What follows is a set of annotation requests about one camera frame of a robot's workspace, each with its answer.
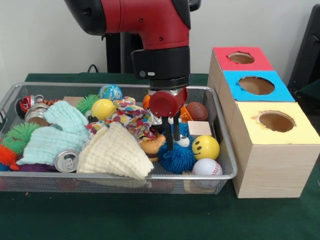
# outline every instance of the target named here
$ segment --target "yellow ball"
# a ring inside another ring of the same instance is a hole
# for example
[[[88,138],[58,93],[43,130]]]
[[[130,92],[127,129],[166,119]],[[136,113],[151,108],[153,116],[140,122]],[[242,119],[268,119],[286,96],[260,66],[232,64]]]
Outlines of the yellow ball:
[[[100,121],[110,117],[116,111],[116,106],[109,99],[99,99],[91,108],[91,116],[96,117]]]
[[[198,136],[193,144],[192,151],[196,160],[216,160],[220,153],[220,146],[217,140],[209,135]]]

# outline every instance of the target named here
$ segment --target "green tablecloth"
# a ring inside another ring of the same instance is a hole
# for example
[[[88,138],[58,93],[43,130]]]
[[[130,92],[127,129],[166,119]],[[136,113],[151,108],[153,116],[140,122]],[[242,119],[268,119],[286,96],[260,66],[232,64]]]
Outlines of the green tablecloth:
[[[208,75],[193,74],[192,85]],[[134,84],[130,74],[30,74],[29,82]],[[320,239],[320,170],[301,198],[218,195],[0,193],[1,239],[315,240]]]

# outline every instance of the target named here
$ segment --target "metal mesh basket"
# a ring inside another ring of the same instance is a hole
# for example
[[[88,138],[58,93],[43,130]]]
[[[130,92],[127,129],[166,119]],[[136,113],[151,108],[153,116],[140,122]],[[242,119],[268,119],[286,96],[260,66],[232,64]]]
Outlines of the metal mesh basket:
[[[96,94],[103,84],[30,83],[11,87],[0,103],[0,132],[5,135],[13,126],[23,123],[15,111],[17,100],[41,94],[44,99],[63,99],[65,96],[84,97]],[[124,96],[136,99],[138,105],[148,93],[146,85],[118,85]],[[14,192],[74,192],[74,193],[170,193],[218,194],[227,180],[237,174],[235,156],[223,119],[217,93],[209,87],[188,87],[188,103],[200,102],[208,110],[211,131],[220,144],[217,162],[223,175],[177,175],[164,170],[159,162],[145,180],[135,180],[110,174],[0,172],[0,191]],[[197,181],[211,181],[212,189],[199,187]]]

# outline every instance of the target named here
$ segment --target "green spiky ball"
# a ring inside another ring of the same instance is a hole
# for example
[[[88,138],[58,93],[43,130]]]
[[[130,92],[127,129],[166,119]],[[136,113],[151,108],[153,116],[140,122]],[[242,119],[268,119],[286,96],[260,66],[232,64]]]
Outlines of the green spiky ball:
[[[90,94],[78,102],[75,108],[85,115],[87,111],[91,110],[92,105],[99,99],[100,98],[97,94]]]
[[[40,128],[40,125],[33,122],[21,123],[14,126],[6,136],[13,139],[20,139],[27,145],[30,142],[31,134],[38,128]]]
[[[24,152],[25,147],[27,146],[27,144],[23,140],[14,139],[13,137],[9,136],[3,139],[2,144],[18,155],[21,155]]]

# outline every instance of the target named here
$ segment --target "white wall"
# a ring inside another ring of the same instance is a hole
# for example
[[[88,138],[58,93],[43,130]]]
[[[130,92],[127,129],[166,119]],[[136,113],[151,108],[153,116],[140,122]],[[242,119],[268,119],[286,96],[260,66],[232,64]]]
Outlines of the white wall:
[[[289,80],[317,0],[202,0],[191,14],[191,71],[208,73],[213,46],[259,46]],[[28,73],[107,70],[105,43],[77,25],[63,0],[0,1],[0,98]]]

